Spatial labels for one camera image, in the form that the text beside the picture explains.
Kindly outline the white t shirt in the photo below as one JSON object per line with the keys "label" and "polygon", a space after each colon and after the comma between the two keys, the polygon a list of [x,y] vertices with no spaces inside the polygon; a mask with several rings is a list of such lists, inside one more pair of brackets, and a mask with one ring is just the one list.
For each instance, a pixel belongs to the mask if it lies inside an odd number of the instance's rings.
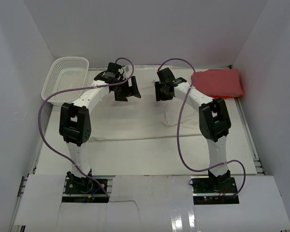
{"label": "white t shirt", "polygon": [[[90,114],[89,141],[139,140],[175,137],[182,100],[156,101],[154,80],[137,81],[141,98],[115,101],[113,93],[105,96]],[[199,115],[188,104],[184,106],[180,135],[200,135]]]}

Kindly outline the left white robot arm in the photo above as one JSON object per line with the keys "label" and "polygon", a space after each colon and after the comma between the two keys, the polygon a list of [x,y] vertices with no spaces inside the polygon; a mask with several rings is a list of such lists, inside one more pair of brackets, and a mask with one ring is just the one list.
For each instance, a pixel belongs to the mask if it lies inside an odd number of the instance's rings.
{"label": "left white robot arm", "polygon": [[92,180],[85,175],[91,175],[91,167],[85,143],[91,136],[90,113],[95,106],[110,92],[114,93],[116,101],[126,102],[128,97],[141,98],[136,77],[131,74],[127,78],[123,67],[110,62],[107,70],[99,73],[78,99],[64,103],[60,109],[59,134],[63,137],[72,159],[71,174],[79,177],[76,187],[82,193],[92,189]]}

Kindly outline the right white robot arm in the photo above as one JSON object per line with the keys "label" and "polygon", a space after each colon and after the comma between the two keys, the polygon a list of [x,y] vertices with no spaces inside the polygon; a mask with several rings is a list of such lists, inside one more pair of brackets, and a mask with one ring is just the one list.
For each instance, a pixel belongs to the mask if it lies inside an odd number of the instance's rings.
{"label": "right white robot arm", "polygon": [[[213,99],[204,95],[184,78],[175,78],[169,68],[158,70],[157,75],[159,81],[155,82],[156,101],[168,101],[173,98],[183,101],[176,129],[177,149],[182,163],[187,169],[196,173],[207,171],[209,188],[215,193],[221,192],[231,177],[226,158],[226,140],[231,128],[231,120],[224,99]],[[206,169],[190,168],[181,153],[180,122],[186,104],[198,113],[199,129],[208,144],[210,163]]]}

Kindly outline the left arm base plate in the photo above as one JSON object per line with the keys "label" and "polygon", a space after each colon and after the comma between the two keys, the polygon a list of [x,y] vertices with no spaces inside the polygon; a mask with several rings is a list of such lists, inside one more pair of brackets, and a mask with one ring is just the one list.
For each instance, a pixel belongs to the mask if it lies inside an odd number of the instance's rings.
{"label": "left arm base plate", "polygon": [[97,178],[99,184],[87,177],[77,177],[71,172],[67,172],[64,185],[63,203],[108,203],[108,194],[111,193],[111,180],[107,178]]}

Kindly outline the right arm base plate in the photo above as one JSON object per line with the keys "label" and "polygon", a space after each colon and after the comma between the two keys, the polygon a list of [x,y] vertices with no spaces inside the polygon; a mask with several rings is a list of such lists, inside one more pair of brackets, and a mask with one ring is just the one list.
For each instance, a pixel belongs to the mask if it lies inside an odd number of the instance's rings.
{"label": "right arm base plate", "polygon": [[198,177],[189,180],[188,184],[192,187],[194,205],[219,205],[219,204],[239,204],[239,197],[235,179],[219,187],[214,187],[208,177]]}

